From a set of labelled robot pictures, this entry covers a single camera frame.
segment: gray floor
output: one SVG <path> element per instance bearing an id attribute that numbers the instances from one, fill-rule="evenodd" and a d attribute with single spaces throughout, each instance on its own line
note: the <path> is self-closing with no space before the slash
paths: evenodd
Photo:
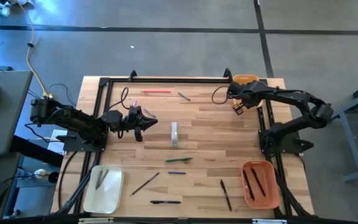
<path id="1" fill-rule="evenodd" d="M 358 1 L 260 0 L 260 7 L 267 29 L 358 30 Z M 100 0 L 98 4 L 38 0 L 27 8 L 38 25 L 258 28 L 251 0 Z M 0 24 L 28 24 L 20 10 L 12 9 L 12 13 L 0 18 Z M 0 65 L 27 70 L 30 38 L 30 31 L 0 30 Z M 37 31 L 35 43 L 31 60 L 45 85 L 66 84 L 75 101 L 85 75 L 128 75 L 136 70 L 142 76 L 220 77 L 229 67 L 233 74 L 267 76 L 259 34 Z M 287 88 L 306 90 L 335 109 L 351 100 L 351 93 L 358 89 L 358 35 L 269 34 L 267 45 L 274 77 L 284 78 Z M 42 93 L 35 80 L 31 89 Z M 69 103 L 63 88 L 52 92 L 59 101 Z M 31 96 L 16 130 L 23 138 L 34 138 L 23 127 L 29 122 L 30 100 Z M 37 132 L 49 136 L 53 128 Z M 358 221 L 358 181 L 342 181 L 342 175 L 355 172 L 356 165 L 341 122 L 300 134 L 315 143 L 305 153 L 315 213 Z"/>

